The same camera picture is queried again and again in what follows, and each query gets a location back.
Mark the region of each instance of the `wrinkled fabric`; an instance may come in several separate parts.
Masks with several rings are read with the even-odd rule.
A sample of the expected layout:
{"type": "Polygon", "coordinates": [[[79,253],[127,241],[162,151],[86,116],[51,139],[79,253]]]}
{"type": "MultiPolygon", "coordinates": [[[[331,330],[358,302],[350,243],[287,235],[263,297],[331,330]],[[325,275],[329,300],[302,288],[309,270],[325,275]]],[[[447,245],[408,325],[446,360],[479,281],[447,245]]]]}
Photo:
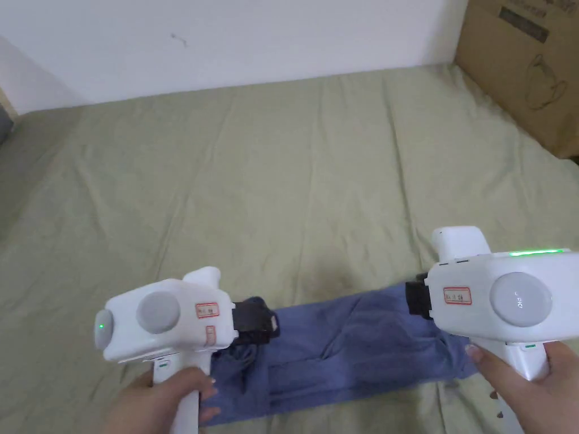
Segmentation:
{"type": "MultiPolygon", "coordinates": [[[[0,433],[96,431],[148,366],[103,360],[94,315],[151,282],[213,265],[232,300],[279,308],[428,270],[441,226],[579,250],[579,167],[471,85],[439,65],[20,116],[0,146],[0,433]]],[[[452,384],[234,431],[501,432],[482,376],[452,384]]]]}
{"type": "Polygon", "coordinates": [[[219,394],[205,402],[240,421],[367,398],[476,372],[468,339],[410,315],[405,285],[276,311],[281,336],[217,352],[219,394]]]}

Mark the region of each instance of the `cardboard box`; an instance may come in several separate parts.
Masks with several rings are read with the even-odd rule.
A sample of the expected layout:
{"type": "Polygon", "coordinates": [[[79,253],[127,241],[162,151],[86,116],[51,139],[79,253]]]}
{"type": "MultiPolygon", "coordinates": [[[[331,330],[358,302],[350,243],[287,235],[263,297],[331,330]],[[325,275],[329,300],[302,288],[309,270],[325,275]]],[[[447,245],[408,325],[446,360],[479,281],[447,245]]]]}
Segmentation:
{"type": "Polygon", "coordinates": [[[470,0],[456,63],[554,155],[579,155],[579,0],[470,0]]]}

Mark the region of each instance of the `white wall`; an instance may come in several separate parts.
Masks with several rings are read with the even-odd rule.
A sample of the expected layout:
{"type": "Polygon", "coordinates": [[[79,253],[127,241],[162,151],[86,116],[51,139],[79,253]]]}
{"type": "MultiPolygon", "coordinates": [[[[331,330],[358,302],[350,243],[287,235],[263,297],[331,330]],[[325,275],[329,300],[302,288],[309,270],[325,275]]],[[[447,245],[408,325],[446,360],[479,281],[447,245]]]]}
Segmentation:
{"type": "Polygon", "coordinates": [[[0,87],[19,113],[452,60],[467,0],[17,0],[0,87]]]}

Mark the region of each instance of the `black clip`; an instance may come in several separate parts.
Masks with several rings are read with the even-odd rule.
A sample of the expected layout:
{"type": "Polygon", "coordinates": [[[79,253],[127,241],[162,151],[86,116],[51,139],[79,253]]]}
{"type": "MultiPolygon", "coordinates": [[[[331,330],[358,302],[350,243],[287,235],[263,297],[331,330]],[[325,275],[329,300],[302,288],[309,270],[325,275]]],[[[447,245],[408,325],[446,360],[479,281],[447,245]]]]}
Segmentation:
{"type": "Polygon", "coordinates": [[[235,303],[233,328],[239,332],[232,345],[267,344],[280,335],[277,314],[270,310],[261,297],[252,297],[235,303]]]}
{"type": "Polygon", "coordinates": [[[406,302],[411,315],[420,315],[424,319],[430,319],[432,304],[430,302],[430,290],[424,283],[428,273],[418,274],[416,280],[406,282],[406,302]]]}

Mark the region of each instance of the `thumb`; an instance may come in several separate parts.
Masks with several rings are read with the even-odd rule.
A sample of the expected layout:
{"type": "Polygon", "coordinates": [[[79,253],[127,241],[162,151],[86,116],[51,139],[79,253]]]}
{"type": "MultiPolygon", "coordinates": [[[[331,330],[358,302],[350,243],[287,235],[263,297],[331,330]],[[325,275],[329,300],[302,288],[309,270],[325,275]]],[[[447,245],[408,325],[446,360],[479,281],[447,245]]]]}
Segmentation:
{"type": "Polygon", "coordinates": [[[209,392],[214,382],[198,367],[188,367],[159,384],[157,391],[164,394],[166,399],[181,400],[194,391],[209,392]]]}
{"type": "Polygon", "coordinates": [[[577,354],[562,342],[555,341],[545,343],[545,351],[552,372],[574,368],[578,365],[579,357],[577,354]]]}
{"type": "Polygon", "coordinates": [[[129,384],[129,388],[136,389],[143,387],[151,387],[152,384],[153,384],[153,370],[149,369],[147,372],[135,378],[133,382],[129,384]]]}
{"type": "Polygon", "coordinates": [[[527,400],[534,385],[523,378],[511,366],[495,354],[475,345],[467,345],[466,352],[475,363],[478,371],[505,400],[510,408],[515,410],[527,400]]]}

